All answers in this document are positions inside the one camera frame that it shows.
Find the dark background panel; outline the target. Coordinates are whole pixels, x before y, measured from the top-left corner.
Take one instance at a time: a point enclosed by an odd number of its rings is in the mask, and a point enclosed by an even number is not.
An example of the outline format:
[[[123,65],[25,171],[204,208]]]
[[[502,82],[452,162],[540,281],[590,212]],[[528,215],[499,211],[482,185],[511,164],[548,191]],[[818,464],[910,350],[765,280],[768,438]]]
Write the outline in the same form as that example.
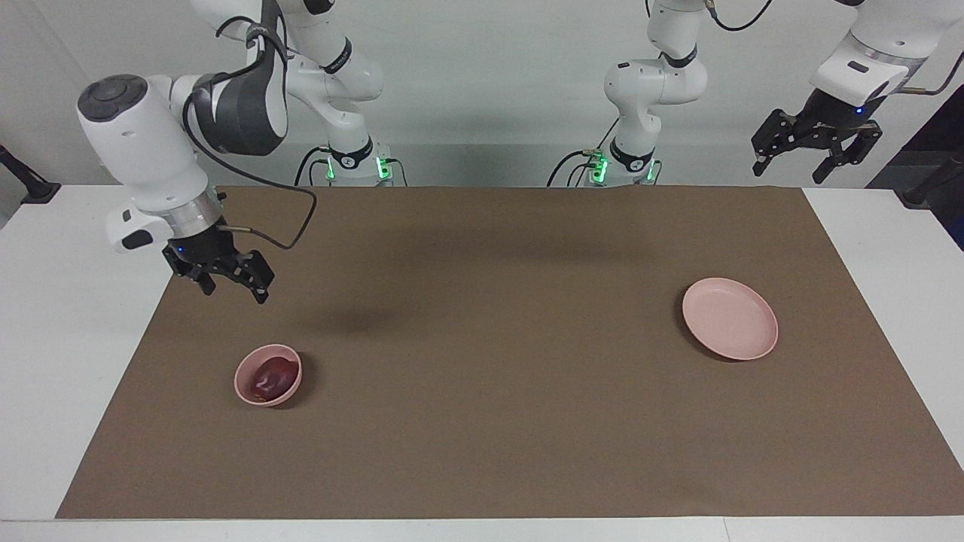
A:
[[[919,184],[955,152],[964,150],[964,84],[878,172],[868,189],[901,193]],[[931,192],[929,209],[953,242],[964,251],[964,174]]]

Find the brown table mat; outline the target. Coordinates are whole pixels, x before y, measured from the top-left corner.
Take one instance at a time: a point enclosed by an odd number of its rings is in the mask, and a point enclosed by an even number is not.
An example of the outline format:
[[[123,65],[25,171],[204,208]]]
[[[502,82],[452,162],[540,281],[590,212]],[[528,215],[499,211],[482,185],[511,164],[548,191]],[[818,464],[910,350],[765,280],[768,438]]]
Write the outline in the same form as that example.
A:
[[[265,304],[172,279],[61,519],[957,516],[964,470],[800,190],[323,188]],[[767,356],[689,333],[721,277]],[[293,348],[296,394],[237,397]]]

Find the black clamp stand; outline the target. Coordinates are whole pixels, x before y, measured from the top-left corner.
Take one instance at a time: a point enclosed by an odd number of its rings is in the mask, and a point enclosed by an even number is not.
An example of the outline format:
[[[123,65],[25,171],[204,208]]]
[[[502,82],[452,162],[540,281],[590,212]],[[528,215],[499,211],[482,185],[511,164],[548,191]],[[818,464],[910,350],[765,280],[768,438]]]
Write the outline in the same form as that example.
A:
[[[907,209],[929,209],[929,195],[964,174],[964,150],[955,152],[931,175],[898,195]]]
[[[0,145],[0,164],[2,164],[26,189],[22,205],[45,205],[51,202],[62,183],[48,181],[32,167],[15,157],[4,145]]]

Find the pink bowl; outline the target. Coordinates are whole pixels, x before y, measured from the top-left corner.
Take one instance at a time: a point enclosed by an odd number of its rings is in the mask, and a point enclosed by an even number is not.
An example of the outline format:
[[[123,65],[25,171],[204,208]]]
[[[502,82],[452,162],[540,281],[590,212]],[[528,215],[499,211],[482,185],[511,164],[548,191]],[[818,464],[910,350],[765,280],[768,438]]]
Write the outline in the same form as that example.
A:
[[[252,397],[251,394],[252,377],[255,376],[256,370],[258,370],[265,361],[275,357],[296,361],[299,367],[298,377],[293,386],[282,397],[268,402],[259,401]],[[278,407],[296,394],[300,382],[302,382],[303,373],[302,358],[293,348],[284,346],[283,344],[267,344],[267,346],[256,348],[256,350],[252,351],[241,361],[234,375],[233,384],[237,397],[240,398],[241,401],[256,407]]]

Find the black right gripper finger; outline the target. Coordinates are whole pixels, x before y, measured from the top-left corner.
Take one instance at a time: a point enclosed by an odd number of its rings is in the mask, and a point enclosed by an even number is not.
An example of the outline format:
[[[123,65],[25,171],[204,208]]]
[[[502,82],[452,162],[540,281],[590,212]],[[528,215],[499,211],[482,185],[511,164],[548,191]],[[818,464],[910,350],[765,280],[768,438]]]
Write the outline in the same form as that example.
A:
[[[270,296],[269,287],[275,273],[260,251],[232,254],[226,263],[226,276],[247,288],[258,304],[265,304]]]
[[[193,282],[206,296],[213,295],[216,285],[203,265],[185,262],[179,260],[176,256],[165,256],[164,258],[175,277],[186,278],[186,280]]]

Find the pink plate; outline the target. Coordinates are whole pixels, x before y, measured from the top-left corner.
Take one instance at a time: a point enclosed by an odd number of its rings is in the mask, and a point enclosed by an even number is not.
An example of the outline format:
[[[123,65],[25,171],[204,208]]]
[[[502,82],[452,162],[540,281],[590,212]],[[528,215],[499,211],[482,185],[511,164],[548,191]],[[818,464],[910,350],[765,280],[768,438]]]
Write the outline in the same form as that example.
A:
[[[681,311],[696,341],[727,360],[761,359],[780,339],[771,305],[742,282],[721,277],[693,282],[682,295]]]

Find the red apple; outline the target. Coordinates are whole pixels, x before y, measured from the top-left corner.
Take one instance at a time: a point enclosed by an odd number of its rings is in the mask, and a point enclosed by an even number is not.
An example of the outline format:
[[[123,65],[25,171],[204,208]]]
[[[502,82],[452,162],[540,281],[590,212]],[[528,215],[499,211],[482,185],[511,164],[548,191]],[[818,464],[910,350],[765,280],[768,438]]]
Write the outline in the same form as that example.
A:
[[[268,359],[252,377],[252,397],[263,402],[282,397],[293,386],[298,374],[296,361],[282,357]]]

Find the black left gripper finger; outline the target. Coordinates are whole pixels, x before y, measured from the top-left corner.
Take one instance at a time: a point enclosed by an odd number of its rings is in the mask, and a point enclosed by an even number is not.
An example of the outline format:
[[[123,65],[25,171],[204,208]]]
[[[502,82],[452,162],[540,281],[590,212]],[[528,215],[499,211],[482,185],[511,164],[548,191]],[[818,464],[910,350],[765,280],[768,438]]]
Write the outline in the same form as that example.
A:
[[[822,184],[835,169],[861,164],[882,134],[883,130],[873,120],[856,128],[817,127],[812,137],[813,148],[827,150],[828,157],[813,171],[813,182]]]
[[[775,157],[802,147],[804,140],[798,130],[799,117],[782,109],[773,110],[752,136],[756,162],[754,176],[762,176]]]

